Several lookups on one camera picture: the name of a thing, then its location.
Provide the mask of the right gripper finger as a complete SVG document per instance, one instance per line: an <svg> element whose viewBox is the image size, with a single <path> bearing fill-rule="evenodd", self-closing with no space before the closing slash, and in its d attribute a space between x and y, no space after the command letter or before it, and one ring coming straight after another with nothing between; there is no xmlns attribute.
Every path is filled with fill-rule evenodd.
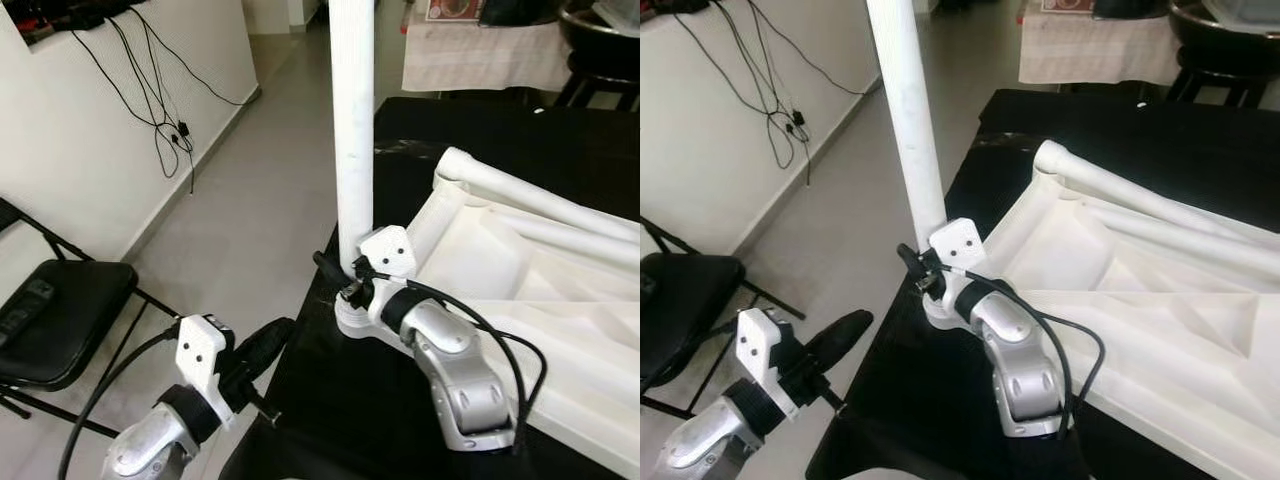
<svg viewBox="0 0 1280 480"><path fill-rule="evenodd" d="M908 278L918 289L929 289L936 283L936 271L924 260L922 253L908 244L897 246L897 256L908 269Z"/></svg>
<svg viewBox="0 0 1280 480"><path fill-rule="evenodd" d="M321 251L315 251L314 262L325 284L330 288L343 292L353 285L353 279L343 270L338 260L330 259Z"/></svg>

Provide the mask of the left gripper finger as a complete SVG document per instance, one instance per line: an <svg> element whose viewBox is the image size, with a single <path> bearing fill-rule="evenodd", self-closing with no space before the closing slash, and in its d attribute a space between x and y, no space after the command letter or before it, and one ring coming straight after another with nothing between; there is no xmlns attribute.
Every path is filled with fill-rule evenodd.
<svg viewBox="0 0 1280 480"><path fill-rule="evenodd" d="M294 326L294 319L278 317L248 335L236 349L236 380L252 381L262 375L291 339Z"/></svg>
<svg viewBox="0 0 1280 480"><path fill-rule="evenodd" d="M844 315L817 333L808 342L808 353L814 358L817 371L829 371L860 340L874 321L867 310Z"/></svg>

